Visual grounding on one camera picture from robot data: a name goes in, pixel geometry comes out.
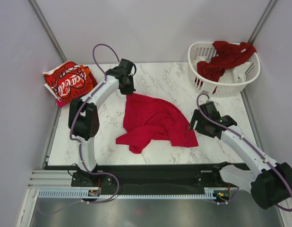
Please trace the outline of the bright red t-shirt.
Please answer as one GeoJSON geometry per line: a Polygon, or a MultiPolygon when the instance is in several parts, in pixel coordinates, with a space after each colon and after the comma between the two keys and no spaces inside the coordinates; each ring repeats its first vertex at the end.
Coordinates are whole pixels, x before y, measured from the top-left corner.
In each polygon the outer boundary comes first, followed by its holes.
{"type": "Polygon", "coordinates": [[[128,145],[134,154],[142,153],[152,140],[169,141],[173,147],[198,146],[189,122],[172,103],[150,96],[127,95],[123,128],[126,133],[116,144],[128,145]]]}

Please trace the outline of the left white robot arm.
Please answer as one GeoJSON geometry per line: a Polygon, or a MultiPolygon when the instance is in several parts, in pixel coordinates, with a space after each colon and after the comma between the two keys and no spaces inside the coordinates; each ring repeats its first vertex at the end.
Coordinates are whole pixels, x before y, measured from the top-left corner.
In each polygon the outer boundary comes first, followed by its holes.
{"type": "Polygon", "coordinates": [[[99,131],[98,110],[105,100],[115,91],[131,95],[135,91],[133,76],[137,68],[117,66],[107,70],[101,82],[82,98],[74,99],[69,106],[69,138],[78,143],[78,167],[85,171],[82,181],[88,186],[98,182],[98,173],[93,171],[97,166],[94,151],[94,138],[99,131]]]}

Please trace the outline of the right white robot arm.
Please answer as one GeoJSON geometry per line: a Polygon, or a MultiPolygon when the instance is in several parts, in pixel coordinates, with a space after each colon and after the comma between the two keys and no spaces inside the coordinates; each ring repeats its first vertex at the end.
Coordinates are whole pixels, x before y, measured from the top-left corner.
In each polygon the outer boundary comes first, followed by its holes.
{"type": "Polygon", "coordinates": [[[196,109],[189,128],[226,143],[249,170],[221,163],[211,174],[212,183],[216,186],[230,183],[249,192],[256,204],[265,210],[277,206],[292,212],[292,168],[287,163],[279,164],[259,149],[230,116],[221,117],[218,111],[214,111],[213,116],[212,120],[196,109]]]}

